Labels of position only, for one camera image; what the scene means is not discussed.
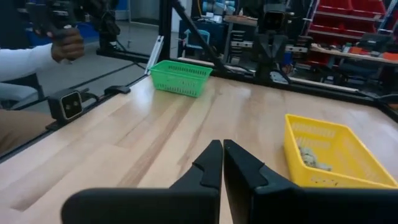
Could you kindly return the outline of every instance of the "cable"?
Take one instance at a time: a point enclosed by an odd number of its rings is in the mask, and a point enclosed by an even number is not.
[[[198,3],[199,16],[201,16],[202,14],[201,14],[201,8],[200,8],[200,0],[198,0],[197,3]]]

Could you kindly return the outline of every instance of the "person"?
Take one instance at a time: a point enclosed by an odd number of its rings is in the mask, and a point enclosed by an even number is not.
[[[76,28],[66,29],[62,39],[33,49],[0,49],[0,82],[14,80],[57,66],[62,60],[76,60],[84,55],[84,43]],[[0,155],[37,137],[53,122],[51,116],[29,111],[0,109]]]

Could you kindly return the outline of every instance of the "brown pants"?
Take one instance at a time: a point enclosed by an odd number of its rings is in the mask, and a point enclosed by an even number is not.
[[[51,122],[46,114],[0,110],[0,155],[37,137]]]

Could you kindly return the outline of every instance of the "object in yellow basket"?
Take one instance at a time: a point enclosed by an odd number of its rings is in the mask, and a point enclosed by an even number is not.
[[[300,149],[300,155],[305,165],[312,168],[331,171],[331,166],[318,162],[317,156],[312,151],[312,149],[307,147],[298,147],[298,148]]]

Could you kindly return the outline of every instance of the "black metal frame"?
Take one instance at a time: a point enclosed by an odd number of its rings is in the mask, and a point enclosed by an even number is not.
[[[212,76],[214,77],[220,77],[220,78],[226,78],[230,80],[236,80],[239,82],[246,82],[246,83],[251,83],[255,85],[262,85],[262,86],[267,86],[271,88],[277,88],[280,90],[287,90],[287,91],[294,91],[297,93],[304,93],[304,94],[309,94],[313,96],[319,96],[319,97],[324,97],[324,98],[329,98],[333,100],[341,100],[341,101],[346,101],[350,103],[356,103],[360,105],[366,105],[366,106],[373,106],[381,110],[384,114],[386,114],[388,117],[390,117],[392,120],[394,120],[396,123],[398,123],[398,112],[396,112],[394,109],[392,109],[389,105],[385,104],[384,102],[381,102],[377,98],[371,98],[369,96],[366,96],[362,94],[359,91],[348,91],[348,90],[343,90],[341,88],[333,88],[333,87],[328,87],[325,85],[317,85],[317,84],[311,84],[311,83],[301,83],[301,82],[295,82],[291,80],[292,82],[290,84],[281,84],[277,82],[273,82],[272,80],[261,80],[260,78],[253,77],[252,74],[248,74],[246,72],[242,71],[234,71],[234,70],[229,70],[225,68],[225,66],[222,64],[222,62],[215,57],[214,52],[211,50],[211,48],[206,44],[206,42],[203,40],[201,35],[198,32],[198,29],[196,28],[196,25],[192,22],[192,20],[185,14],[184,8],[181,5],[179,0],[171,0],[171,1],[161,1],[163,4],[163,7],[161,7],[161,13],[160,13],[160,21],[162,22],[161,28],[159,27],[159,35],[163,35],[165,37],[165,43],[164,43],[164,48],[162,49],[162,53],[159,57],[159,61],[161,60],[174,60],[178,62],[183,62],[183,63],[190,63],[194,65],[201,65],[205,67],[211,67],[213,68],[213,72],[211,73]],[[205,53],[211,58],[211,60],[214,63],[214,66],[211,65],[204,65],[204,64],[199,64],[195,62],[187,62],[184,60],[178,60],[178,59],[172,59],[170,58],[170,48],[167,47],[170,45],[170,37],[171,37],[171,17],[172,17],[172,9],[175,9],[178,15],[181,17],[181,19],[187,23],[188,28],[190,29],[192,35],[199,40],[199,44],[205,51]]]

